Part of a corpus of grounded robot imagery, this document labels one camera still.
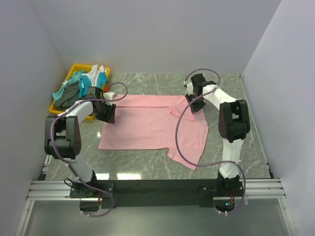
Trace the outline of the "pink t shirt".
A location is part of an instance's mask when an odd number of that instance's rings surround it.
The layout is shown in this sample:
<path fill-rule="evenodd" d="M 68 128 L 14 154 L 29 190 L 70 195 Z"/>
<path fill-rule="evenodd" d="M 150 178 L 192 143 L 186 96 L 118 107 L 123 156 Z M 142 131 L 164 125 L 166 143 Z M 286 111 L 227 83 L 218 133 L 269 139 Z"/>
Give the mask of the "pink t shirt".
<path fill-rule="evenodd" d="M 183 95 L 118 96 L 115 123 L 104 123 L 99 150 L 169 150 L 168 157 L 195 170 L 205 148 L 208 123 L 192 114 Z"/>

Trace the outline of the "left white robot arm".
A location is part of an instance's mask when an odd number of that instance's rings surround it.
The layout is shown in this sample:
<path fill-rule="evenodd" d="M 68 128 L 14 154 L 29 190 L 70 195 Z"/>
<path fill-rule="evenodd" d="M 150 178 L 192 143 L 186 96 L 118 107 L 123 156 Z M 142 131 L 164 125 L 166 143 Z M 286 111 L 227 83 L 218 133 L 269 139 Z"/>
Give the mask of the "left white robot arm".
<path fill-rule="evenodd" d="M 73 188 L 81 185 L 81 192 L 88 198 L 98 193 L 95 172 L 80 154 L 82 141 L 79 124 L 89 115 L 103 122 L 115 123 L 115 92 L 103 92 L 97 87 L 88 88 L 88 94 L 58 116 L 45 120 L 46 154 L 62 161 L 74 175 Z"/>

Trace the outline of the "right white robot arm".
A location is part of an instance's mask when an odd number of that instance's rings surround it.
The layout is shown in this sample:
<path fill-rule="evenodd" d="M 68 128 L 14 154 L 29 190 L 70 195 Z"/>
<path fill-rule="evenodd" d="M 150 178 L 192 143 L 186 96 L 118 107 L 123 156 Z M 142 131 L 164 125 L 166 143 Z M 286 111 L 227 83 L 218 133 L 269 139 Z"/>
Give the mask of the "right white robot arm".
<path fill-rule="evenodd" d="M 206 81 L 202 74 L 195 74 L 190 82 L 184 81 L 186 99 L 193 114 L 206 105 L 205 100 L 212 103 L 219 111 L 218 130 L 223 140 L 222 161 L 216 191 L 227 196 L 233 191 L 231 179 L 239 176 L 236 166 L 240 160 L 241 147 L 251 129 L 249 110 L 246 100 L 237 100 L 228 95 L 213 81 Z"/>

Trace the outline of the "teal t shirt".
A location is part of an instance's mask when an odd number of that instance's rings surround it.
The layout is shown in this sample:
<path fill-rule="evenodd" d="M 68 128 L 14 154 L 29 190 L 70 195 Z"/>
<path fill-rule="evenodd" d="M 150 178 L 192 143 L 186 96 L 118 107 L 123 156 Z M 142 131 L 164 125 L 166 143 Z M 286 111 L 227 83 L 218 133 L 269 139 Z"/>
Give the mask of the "teal t shirt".
<path fill-rule="evenodd" d="M 89 87 L 97 87 L 104 90 L 106 83 L 108 83 L 108 77 L 105 72 L 90 71 L 82 74 L 79 79 L 79 98 L 87 94 Z"/>

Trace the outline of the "grey t shirt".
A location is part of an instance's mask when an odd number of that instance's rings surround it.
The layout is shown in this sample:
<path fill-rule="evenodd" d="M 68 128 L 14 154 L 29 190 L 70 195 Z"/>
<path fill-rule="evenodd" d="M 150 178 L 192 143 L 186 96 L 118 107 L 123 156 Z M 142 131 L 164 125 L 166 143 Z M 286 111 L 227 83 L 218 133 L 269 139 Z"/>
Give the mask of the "grey t shirt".
<path fill-rule="evenodd" d="M 79 99 L 79 92 L 79 81 L 65 86 L 61 97 L 54 102 L 54 106 L 61 111 L 70 108 Z"/>

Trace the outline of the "white t shirt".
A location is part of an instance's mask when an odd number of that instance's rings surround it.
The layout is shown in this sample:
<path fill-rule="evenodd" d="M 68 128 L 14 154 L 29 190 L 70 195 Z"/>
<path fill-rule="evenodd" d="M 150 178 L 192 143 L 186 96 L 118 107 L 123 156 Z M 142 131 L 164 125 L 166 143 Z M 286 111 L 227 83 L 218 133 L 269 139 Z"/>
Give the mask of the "white t shirt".
<path fill-rule="evenodd" d="M 102 88 L 108 82 L 106 74 L 107 70 L 103 65 L 93 65 L 91 71 L 87 73 L 87 76 L 91 82 L 92 87 Z"/>

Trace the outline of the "light green t shirt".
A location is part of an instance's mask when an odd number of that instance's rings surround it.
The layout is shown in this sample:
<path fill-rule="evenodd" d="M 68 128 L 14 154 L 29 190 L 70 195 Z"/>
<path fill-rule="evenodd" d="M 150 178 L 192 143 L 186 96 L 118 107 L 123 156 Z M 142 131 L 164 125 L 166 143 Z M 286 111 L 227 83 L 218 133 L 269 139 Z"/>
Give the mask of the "light green t shirt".
<path fill-rule="evenodd" d="M 54 101 L 57 101 L 58 99 L 61 98 L 66 86 L 78 82 L 83 73 L 86 73 L 86 71 L 85 70 L 74 71 L 72 76 L 70 76 L 67 80 L 64 80 L 60 90 L 52 94 Z"/>

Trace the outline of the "yellow plastic bin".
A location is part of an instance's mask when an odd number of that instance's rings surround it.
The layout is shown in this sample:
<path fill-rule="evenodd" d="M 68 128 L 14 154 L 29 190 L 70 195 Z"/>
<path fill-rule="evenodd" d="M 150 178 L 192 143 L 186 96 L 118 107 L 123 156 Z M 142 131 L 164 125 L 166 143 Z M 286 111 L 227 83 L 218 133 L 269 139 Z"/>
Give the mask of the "yellow plastic bin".
<path fill-rule="evenodd" d="M 86 72 L 90 72 L 91 71 L 91 68 L 92 68 L 92 65 L 86 65 L 86 64 L 74 64 L 72 65 L 72 67 L 70 68 L 65 80 L 68 80 L 75 71 L 81 71 L 81 70 L 84 70 Z M 110 77 L 110 68 L 108 67 L 105 67 L 105 72 L 106 72 L 106 76 L 107 78 L 109 79 Z M 52 102 L 52 104 L 50 105 L 50 108 L 49 108 L 49 112 L 52 113 L 52 114 L 56 114 L 56 115 L 59 115 L 62 113 L 61 110 L 57 109 L 54 105 L 54 101 Z M 91 116 L 87 116 L 85 118 L 85 120 L 94 120 L 95 119 L 95 115 L 91 115 Z"/>

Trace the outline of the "black base bar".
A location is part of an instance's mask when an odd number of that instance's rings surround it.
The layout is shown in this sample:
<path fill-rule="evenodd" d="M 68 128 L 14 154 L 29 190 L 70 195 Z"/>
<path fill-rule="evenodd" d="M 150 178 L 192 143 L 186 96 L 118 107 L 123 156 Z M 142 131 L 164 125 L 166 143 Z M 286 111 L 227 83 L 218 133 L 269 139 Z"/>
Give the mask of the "black base bar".
<path fill-rule="evenodd" d="M 100 180 L 91 190 L 81 183 L 73 183 L 72 199 L 101 199 L 102 209 L 109 207 L 214 207 L 215 198 L 242 197 L 241 181 L 225 186 L 216 179 L 164 180 Z"/>

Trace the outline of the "aluminium rail frame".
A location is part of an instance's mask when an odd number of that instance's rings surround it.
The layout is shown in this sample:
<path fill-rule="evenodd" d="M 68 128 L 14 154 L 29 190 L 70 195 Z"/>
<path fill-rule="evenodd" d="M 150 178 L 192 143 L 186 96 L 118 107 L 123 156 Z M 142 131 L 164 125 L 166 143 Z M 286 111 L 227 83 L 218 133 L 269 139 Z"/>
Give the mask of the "aluminium rail frame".
<path fill-rule="evenodd" d="M 242 154 L 241 157 L 244 161 L 241 166 L 245 169 L 247 179 L 246 198 L 263 200 L 275 197 L 288 234 L 297 235 L 281 181 L 272 178 L 265 157 L 247 154 Z M 85 160 L 101 180 L 201 179 L 215 177 L 218 170 L 218 167 L 211 166 L 193 171 L 168 158 L 164 150 L 96 151 Z M 43 172 L 47 177 L 32 181 L 27 201 L 69 200 L 70 187 L 61 180 L 70 174 L 68 168 L 47 156 Z"/>

